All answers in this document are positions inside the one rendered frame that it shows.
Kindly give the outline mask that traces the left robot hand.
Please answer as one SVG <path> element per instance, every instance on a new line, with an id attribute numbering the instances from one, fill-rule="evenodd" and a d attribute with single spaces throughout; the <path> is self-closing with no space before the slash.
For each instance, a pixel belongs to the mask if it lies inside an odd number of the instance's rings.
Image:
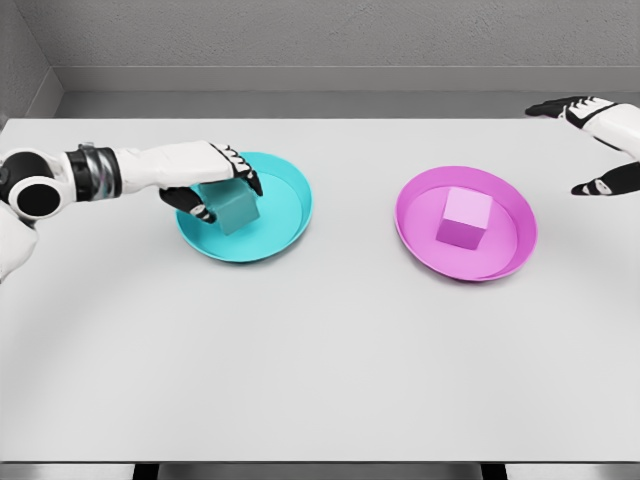
<path id="1" fill-rule="evenodd" d="M 205 223 L 212 224 L 217 217 L 192 190 L 193 185 L 241 179 L 258 196 L 263 195 L 256 171 L 229 145 L 194 141 L 152 148 L 148 154 L 161 200 Z"/>

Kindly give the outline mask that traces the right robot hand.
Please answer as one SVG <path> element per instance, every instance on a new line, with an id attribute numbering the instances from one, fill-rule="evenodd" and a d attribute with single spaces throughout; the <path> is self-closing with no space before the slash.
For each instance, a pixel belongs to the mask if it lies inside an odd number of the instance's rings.
<path id="1" fill-rule="evenodd" d="M 597 96 L 546 100 L 525 109 L 529 117 L 564 121 L 632 161 L 571 189 L 573 196 L 619 196 L 640 191 L 640 107 Z"/>

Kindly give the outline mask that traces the cyan block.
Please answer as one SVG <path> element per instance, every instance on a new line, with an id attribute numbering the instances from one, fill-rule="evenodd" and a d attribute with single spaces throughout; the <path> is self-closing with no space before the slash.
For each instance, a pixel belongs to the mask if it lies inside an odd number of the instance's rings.
<path id="1" fill-rule="evenodd" d="M 198 185 L 208 211 L 216 218 L 222 233 L 232 235 L 260 216 L 256 196 L 241 179 Z"/>

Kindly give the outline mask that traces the cyan plate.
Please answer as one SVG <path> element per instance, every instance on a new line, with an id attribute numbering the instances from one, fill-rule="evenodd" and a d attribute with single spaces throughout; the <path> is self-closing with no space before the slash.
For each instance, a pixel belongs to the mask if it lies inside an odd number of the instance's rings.
<path id="1" fill-rule="evenodd" d="M 256 199 L 257 220 L 225 235 L 218 223 L 207 224 L 176 213 L 178 230 L 192 248 L 232 263 L 260 261 L 288 248 L 303 234 L 313 211 L 311 186 L 294 164 L 262 152 L 244 152 L 242 156 L 257 171 L 264 188 L 264 195 Z"/>

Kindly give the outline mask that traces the pink plate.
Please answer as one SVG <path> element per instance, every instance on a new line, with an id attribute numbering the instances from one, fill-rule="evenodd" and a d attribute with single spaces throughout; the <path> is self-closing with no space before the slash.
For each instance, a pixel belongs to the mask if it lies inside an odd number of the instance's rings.
<path id="1" fill-rule="evenodd" d="M 451 188 L 493 198 L 489 226 L 476 250 L 436 240 Z M 400 239 L 417 260 L 439 274 L 471 282 L 499 279 L 519 270 L 538 238 L 536 217 L 524 196 L 500 177 L 467 166 L 437 167 L 416 175 L 397 196 L 394 220 Z"/>

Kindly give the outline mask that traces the pink block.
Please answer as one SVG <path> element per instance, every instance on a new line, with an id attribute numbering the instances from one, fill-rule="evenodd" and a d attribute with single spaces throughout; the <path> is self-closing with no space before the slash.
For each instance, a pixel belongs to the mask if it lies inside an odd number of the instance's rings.
<path id="1" fill-rule="evenodd" d="M 493 198 L 466 188 L 451 188 L 436 233 L 436 240 L 476 250 L 489 226 Z"/>

